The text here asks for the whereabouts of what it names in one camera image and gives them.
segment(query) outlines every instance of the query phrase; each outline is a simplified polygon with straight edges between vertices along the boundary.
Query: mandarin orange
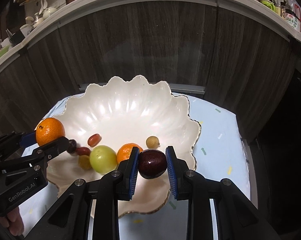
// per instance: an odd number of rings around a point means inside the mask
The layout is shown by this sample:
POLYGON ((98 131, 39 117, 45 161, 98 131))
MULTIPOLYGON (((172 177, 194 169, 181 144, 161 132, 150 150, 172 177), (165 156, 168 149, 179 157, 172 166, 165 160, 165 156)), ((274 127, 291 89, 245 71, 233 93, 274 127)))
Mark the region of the mandarin orange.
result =
POLYGON ((143 149, 136 143, 126 143, 124 144, 117 152, 117 163, 129 159, 129 156, 132 152, 133 147, 138 147, 139 152, 142 152, 143 149))
POLYGON ((41 121, 36 128, 36 142, 39 146, 65 136, 65 129, 61 121, 49 117, 41 121))

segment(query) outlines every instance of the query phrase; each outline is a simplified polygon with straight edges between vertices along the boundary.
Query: ribbed blue pad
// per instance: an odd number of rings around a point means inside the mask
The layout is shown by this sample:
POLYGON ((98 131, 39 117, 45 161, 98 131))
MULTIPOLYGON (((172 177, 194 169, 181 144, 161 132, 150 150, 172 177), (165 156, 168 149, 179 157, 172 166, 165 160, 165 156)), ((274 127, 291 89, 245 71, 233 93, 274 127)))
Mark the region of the ribbed blue pad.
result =
POLYGON ((174 195, 174 198, 176 199, 177 195, 178 195, 177 178, 176 178, 174 167, 172 165, 172 159, 170 157, 168 148, 166 148, 165 155, 166 155, 166 160, 167 160, 167 172, 168 172, 169 184, 171 186, 172 194, 174 195))
POLYGON ((138 174, 138 155, 139 155, 139 149, 137 150, 137 154, 135 155, 135 160, 134 160, 132 172, 131 172, 131 175, 129 177, 129 195, 130 195, 130 199, 133 198, 133 195, 135 193, 136 180, 137 180, 137 174, 138 174))

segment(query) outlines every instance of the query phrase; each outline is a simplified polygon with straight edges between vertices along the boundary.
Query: silver bolt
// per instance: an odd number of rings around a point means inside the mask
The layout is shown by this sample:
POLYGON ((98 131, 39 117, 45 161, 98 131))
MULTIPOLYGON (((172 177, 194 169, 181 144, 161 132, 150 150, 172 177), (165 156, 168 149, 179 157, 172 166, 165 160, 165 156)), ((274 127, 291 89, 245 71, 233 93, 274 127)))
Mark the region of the silver bolt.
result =
POLYGON ((231 180, 230 179, 223 179, 223 184, 226 186, 231 185, 231 180))
POLYGON ((189 177, 192 177, 192 176, 195 175, 195 171, 193 171, 193 170, 187 170, 187 171, 185 171, 185 174, 186 174, 187 176, 189 176, 189 177))
POLYGON ((75 183, 76 186, 82 186, 84 184, 84 180, 83 179, 77 179, 77 180, 75 180, 74 183, 75 183))
POLYGON ((114 171, 112 171, 112 173, 111 173, 111 175, 112 175, 113 177, 118 177, 120 174, 121 174, 121 171, 119 171, 119 170, 114 170, 114 171))

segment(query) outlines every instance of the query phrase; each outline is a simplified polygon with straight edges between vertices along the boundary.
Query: table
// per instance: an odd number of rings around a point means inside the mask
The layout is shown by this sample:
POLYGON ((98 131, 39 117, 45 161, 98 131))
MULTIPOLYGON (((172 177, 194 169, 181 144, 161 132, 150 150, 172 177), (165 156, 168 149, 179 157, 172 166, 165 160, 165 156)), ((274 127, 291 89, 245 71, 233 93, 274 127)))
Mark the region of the table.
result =
MULTIPOLYGON (((197 160, 196 171, 207 179, 220 181, 231 179, 250 199, 249 171, 238 131, 236 115, 212 103, 187 96, 189 116, 201 126, 201 135, 193 154, 197 160)), ((59 101, 44 118, 61 114, 66 100, 59 101)), ((23 156, 32 153, 38 145, 25 149, 23 156)), ((57 199, 57 188, 49 185, 20 205, 25 231, 24 236, 33 228, 43 214, 57 199)), ((211 200, 214 240, 218 240, 214 204, 211 200)), ((188 201, 176 201, 172 195, 166 205, 150 215, 127 214, 119 219, 121 240, 185 240, 187 229, 188 201)), ((90 220, 89 239, 92 237, 90 220)))

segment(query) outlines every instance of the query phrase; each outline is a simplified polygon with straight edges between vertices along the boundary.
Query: human hand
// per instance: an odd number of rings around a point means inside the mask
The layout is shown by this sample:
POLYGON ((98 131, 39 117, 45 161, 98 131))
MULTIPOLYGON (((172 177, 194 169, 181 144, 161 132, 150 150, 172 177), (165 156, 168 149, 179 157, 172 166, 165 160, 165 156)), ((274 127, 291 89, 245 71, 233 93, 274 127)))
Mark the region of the human hand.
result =
POLYGON ((8 228, 13 236, 20 236, 24 232, 24 224, 19 213, 19 207, 9 212, 6 217, 0 217, 0 223, 8 228))

